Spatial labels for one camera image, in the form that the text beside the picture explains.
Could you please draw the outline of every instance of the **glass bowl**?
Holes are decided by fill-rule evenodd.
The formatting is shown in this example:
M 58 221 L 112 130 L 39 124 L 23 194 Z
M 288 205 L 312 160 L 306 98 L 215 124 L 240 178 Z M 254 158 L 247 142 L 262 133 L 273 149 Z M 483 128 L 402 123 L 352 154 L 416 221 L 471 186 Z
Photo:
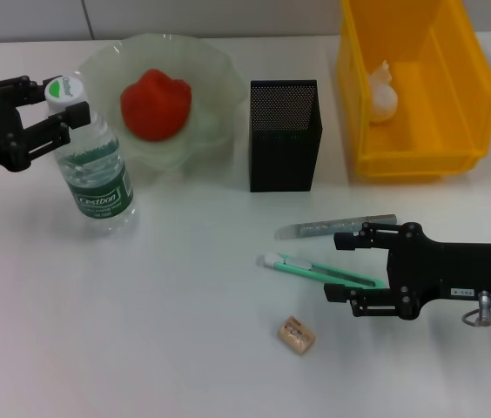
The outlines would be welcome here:
M 149 69 L 183 79 L 192 88 L 192 109 L 180 132 L 162 142 L 134 136 L 120 111 L 122 91 Z M 233 139 L 236 107 L 247 90 L 231 59 L 194 37 L 143 34 L 109 45 L 79 67 L 89 105 L 118 135 L 126 159 L 138 158 L 158 170 L 173 170 L 192 154 Z

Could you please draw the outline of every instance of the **yellow plastic bin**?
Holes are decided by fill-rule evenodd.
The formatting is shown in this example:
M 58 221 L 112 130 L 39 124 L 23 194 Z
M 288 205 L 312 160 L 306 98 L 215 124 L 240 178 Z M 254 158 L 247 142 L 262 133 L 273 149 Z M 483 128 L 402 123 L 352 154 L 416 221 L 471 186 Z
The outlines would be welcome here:
M 475 166 L 491 139 L 491 70 L 461 0 L 342 0 L 337 77 L 358 174 L 432 177 Z M 370 124 L 368 73 L 387 60 L 394 117 Z

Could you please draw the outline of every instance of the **white wall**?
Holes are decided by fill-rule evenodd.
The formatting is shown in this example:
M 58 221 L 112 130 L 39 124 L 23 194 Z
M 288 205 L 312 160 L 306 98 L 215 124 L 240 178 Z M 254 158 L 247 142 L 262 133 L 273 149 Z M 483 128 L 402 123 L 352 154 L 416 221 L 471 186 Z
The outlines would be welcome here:
M 90 39 L 81 2 L 0 0 L 0 41 Z M 97 39 L 147 31 L 198 37 L 325 35 L 338 33 L 340 27 L 340 0 L 85 2 Z M 476 30 L 491 30 L 491 0 L 464 0 L 464 4 Z

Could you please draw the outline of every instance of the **white tabletop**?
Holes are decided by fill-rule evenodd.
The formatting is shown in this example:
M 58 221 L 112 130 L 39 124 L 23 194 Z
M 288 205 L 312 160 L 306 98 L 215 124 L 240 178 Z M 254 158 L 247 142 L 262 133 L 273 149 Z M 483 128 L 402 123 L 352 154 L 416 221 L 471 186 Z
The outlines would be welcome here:
M 491 33 L 480 34 L 491 61 Z M 491 242 L 491 151 L 427 185 L 346 174 L 334 94 L 337 37 L 218 39 L 246 82 L 316 78 L 324 126 L 310 193 L 251 194 L 247 103 L 233 154 L 181 175 L 134 171 L 137 228 L 84 233 L 51 156 L 0 167 L 0 418 L 491 416 L 491 328 L 436 301 L 415 321 L 354 318 L 323 286 L 256 266 L 281 251 L 386 278 L 386 252 L 330 237 L 275 241 L 279 226 L 396 213 L 430 238 Z M 0 79 L 74 71 L 107 42 L 0 44 Z M 23 110 L 27 125 L 44 105 Z M 317 340 L 277 337 L 294 315 Z

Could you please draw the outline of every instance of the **black pencil cup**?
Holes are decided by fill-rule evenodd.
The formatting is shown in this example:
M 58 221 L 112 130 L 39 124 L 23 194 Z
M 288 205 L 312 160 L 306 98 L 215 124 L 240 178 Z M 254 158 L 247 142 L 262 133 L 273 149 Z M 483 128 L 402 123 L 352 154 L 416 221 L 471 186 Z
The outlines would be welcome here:
M 322 132 L 317 81 L 252 81 L 251 192 L 309 192 Z

